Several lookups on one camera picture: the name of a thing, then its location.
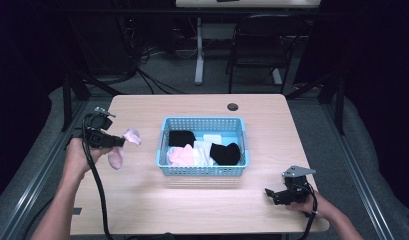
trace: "pink cloth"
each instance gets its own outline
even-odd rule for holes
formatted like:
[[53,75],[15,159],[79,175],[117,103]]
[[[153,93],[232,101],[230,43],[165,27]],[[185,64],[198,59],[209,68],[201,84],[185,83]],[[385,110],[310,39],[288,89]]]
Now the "pink cloth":
[[[134,128],[129,128],[123,134],[123,138],[128,142],[135,143],[136,145],[141,144],[141,138],[139,137],[138,130]],[[113,150],[108,153],[108,162],[110,166],[116,170],[123,166],[124,160],[124,149],[122,147],[113,147]]]
[[186,144],[183,147],[173,147],[167,154],[172,166],[194,166],[192,146]]

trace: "black cloth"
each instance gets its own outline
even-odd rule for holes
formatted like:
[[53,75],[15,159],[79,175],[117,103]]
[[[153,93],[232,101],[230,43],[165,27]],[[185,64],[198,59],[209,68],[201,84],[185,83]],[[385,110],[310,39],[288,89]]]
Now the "black cloth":
[[241,151],[236,143],[228,146],[213,143],[210,148],[210,157],[219,165],[236,165],[241,159]]
[[195,136],[191,131],[170,131],[169,146],[170,147],[185,147],[187,144],[194,147]]

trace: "gripper camera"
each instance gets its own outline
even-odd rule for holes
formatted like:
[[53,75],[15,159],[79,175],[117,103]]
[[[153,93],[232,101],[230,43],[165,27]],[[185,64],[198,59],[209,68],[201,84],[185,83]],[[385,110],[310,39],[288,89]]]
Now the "gripper camera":
[[82,135],[87,139],[92,148],[123,147],[125,139],[112,136],[102,130],[108,130],[113,124],[108,117],[116,117],[103,108],[95,108],[94,113],[87,114],[83,122],[84,132]]
[[312,191],[310,184],[307,182],[306,175],[314,173],[316,171],[313,169],[291,166],[282,173],[287,190],[274,192],[265,188],[266,194],[273,198],[275,205],[289,205],[292,202],[304,203]]

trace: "wooden table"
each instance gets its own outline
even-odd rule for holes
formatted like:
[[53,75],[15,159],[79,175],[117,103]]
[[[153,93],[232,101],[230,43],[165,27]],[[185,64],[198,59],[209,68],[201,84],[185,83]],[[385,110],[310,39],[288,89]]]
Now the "wooden table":
[[[239,106],[237,111],[227,108]],[[116,114],[107,131],[121,135],[137,128],[142,144],[125,143],[120,170],[104,156],[97,163],[107,198],[112,234],[228,234],[303,232],[307,218],[274,205],[264,188],[283,191],[282,172],[309,167],[287,102],[282,95],[116,96]],[[167,116],[240,116],[244,119],[250,164],[240,177],[166,177],[156,166],[161,124]],[[316,188],[313,176],[307,177]],[[76,196],[71,233],[103,234],[100,198],[91,172]],[[316,219],[312,231],[329,223]]]

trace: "wire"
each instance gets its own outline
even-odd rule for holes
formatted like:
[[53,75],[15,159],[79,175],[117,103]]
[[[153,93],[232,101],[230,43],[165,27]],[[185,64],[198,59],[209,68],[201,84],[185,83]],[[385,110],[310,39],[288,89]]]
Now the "wire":
[[105,193],[104,188],[102,186],[101,178],[99,177],[98,170],[95,166],[94,159],[91,156],[91,150],[89,148],[88,139],[86,138],[86,119],[92,116],[92,114],[87,114],[83,118],[82,121],[82,147],[83,151],[85,152],[86,160],[88,161],[89,167],[91,168],[92,174],[94,175],[95,182],[97,184],[98,192],[101,199],[101,210],[102,210],[102,221],[104,225],[104,233],[107,239],[112,240],[112,236],[110,231],[108,230],[108,219],[107,219],[107,205],[105,202]]
[[[197,32],[195,31],[195,28],[194,28],[194,24],[192,24],[191,18],[188,18],[188,21],[189,21],[189,25],[190,25],[191,28],[192,28],[192,31],[193,31],[194,34],[195,34],[195,37],[198,37]],[[176,51],[175,51],[175,52],[176,52],[176,55],[177,55],[178,57],[183,58],[183,59],[187,59],[187,58],[190,58],[190,57],[192,57],[192,56],[195,55],[195,53],[198,51],[198,46],[196,46],[195,49],[193,50],[194,52],[193,52],[192,54],[188,55],[188,56],[182,56],[181,54],[179,54],[179,52],[181,52],[181,51],[192,51],[192,50],[176,50]]]
[[315,219],[316,214],[317,214],[317,198],[316,198],[316,195],[314,194],[314,189],[313,189],[313,187],[312,187],[312,185],[310,183],[308,183],[309,188],[306,188],[304,186],[297,185],[297,184],[293,184],[293,185],[296,186],[296,187],[300,187],[300,188],[305,189],[313,197],[313,208],[312,208],[312,212],[310,214],[309,220],[307,221],[306,229],[304,230],[303,236],[298,239],[298,240],[305,240],[305,239],[307,239],[307,237],[308,237],[308,235],[310,233],[311,225],[313,224],[313,220]]
[[167,84],[165,84],[165,83],[151,77],[150,75],[148,75],[148,73],[144,72],[140,68],[138,68],[138,73],[139,73],[139,75],[141,75],[141,77],[144,79],[144,81],[148,84],[148,87],[151,89],[152,94],[154,94],[154,91],[152,90],[151,85],[148,83],[148,81],[146,79],[150,80],[152,83],[154,83],[154,85],[157,88],[159,88],[161,91],[163,91],[166,94],[173,94],[173,93],[170,93],[170,92],[166,91],[165,89],[163,89],[162,86],[164,86],[166,88],[169,88],[170,90],[174,91],[177,94],[186,94],[185,92],[183,92],[183,91],[181,91],[181,90],[179,90],[177,88],[171,87],[171,86],[169,86],[169,85],[167,85]]
[[148,49],[148,47],[144,47],[145,48],[145,53],[142,54],[141,56],[141,60],[140,60],[140,64],[146,64],[148,62],[148,60],[150,60],[150,50]]

